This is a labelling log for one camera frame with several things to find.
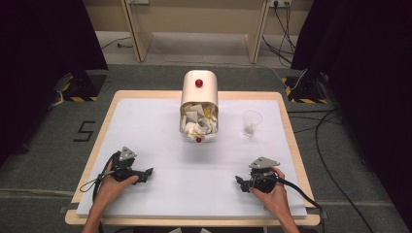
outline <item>yellow and black hazard tape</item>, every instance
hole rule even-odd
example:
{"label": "yellow and black hazard tape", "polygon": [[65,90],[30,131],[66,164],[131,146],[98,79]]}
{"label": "yellow and black hazard tape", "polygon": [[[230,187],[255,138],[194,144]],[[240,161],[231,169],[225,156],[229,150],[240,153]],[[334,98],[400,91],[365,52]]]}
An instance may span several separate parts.
{"label": "yellow and black hazard tape", "polygon": [[70,78],[69,82],[63,86],[63,89],[61,90],[62,94],[63,94],[63,99],[65,101],[73,101],[73,102],[85,102],[85,101],[96,101],[97,100],[97,96],[76,96],[78,94],[70,94],[69,92],[73,92],[76,91],[76,86],[73,84],[71,85],[71,81],[72,81],[73,77]]}
{"label": "yellow and black hazard tape", "polygon": [[325,97],[323,97],[322,91],[319,90],[319,93],[317,96],[296,96],[295,92],[293,89],[291,89],[287,85],[287,80],[288,78],[282,78],[282,82],[285,84],[285,91],[286,95],[288,96],[289,101],[294,102],[294,103],[304,103],[304,104],[326,104],[327,100]]}
{"label": "yellow and black hazard tape", "polygon": [[85,102],[85,101],[96,101],[97,97],[65,96],[64,100],[73,101],[73,102]]}

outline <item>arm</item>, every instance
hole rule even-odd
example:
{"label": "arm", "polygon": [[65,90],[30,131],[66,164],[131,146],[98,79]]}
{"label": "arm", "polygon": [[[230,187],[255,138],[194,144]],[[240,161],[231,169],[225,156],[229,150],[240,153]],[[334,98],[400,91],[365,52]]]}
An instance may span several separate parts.
{"label": "arm", "polygon": [[86,224],[83,228],[83,233],[98,232],[100,218],[103,217],[104,210],[114,202],[124,189],[132,183],[137,182],[138,176],[133,176],[125,181],[117,182],[112,176],[107,176],[103,179],[93,205],[88,213]]}
{"label": "arm", "polygon": [[[273,168],[273,170],[279,175],[280,178],[285,178],[285,175],[279,169]],[[299,232],[296,224],[294,223],[291,209],[289,208],[288,196],[282,183],[276,183],[273,190],[268,194],[263,193],[256,188],[251,188],[251,192],[261,202],[263,202],[264,209],[269,211],[281,222],[282,228],[285,232]]]}

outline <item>electrical outlet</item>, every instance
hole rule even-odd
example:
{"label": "electrical outlet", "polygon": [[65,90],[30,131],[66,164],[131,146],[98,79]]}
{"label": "electrical outlet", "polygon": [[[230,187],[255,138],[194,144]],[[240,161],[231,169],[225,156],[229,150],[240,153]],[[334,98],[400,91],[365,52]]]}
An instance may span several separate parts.
{"label": "electrical outlet", "polygon": [[278,8],[286,8],[288,3],[289,6],[292,4],[292,0],[269,0],[269,7],[275,7],[275,1],[278,2]]}

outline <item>black curtain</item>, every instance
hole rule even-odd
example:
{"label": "black curtain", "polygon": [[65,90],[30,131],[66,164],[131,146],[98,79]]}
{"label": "black curtain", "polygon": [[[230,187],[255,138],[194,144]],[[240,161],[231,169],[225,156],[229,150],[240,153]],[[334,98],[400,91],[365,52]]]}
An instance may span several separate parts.
{"label": "black curtain", "polygon": [[58,80],[108,68],[82,0],[4,0],[0,21],[1,165],[28,143]]}
{"label": "black curtain", "polygon": [[410,230],[411,9],[410,0],[314,0],[292,62],[329,75],[354,142]]}

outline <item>gray carpet floor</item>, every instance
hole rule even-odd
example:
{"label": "gray carpet floor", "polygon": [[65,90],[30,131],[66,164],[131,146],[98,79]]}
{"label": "gray carpet floor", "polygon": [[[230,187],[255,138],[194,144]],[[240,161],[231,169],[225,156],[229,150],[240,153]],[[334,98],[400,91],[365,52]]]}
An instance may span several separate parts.
{"label": "gray carpet floor", "polygon": [[[182,89],[185,73],[207,69],[218,77],[219,90],[277,91],[284,96],[315,199],[327,212],[326,232],[367,232],[365,224],[329,177],[317,152],[315,126],[338,103],[296,104],[288,101],[283,83],[266,68],[110,65],[95,102],[63,102],[49,110],[31,140],[28,153],[14,154],[0,168],[0,232],[80,232],[64,221],[66,207],[78,185],[94,141],[116,91],[121,89]],[[280,77],[296,76],[276,69]],[[65,84],[64,79],[57,89]],[[93,131],[87,142],[79,134]],[[374,232],[408,232],[377,176],[362,163],[338,112],[318,131],[323,160],[341,189],[356,204]],[[120,227],[105,226],[106,232]],[[321,232],[320,226],[305,227]],[[269,232],[282,232],[270,228]]]}

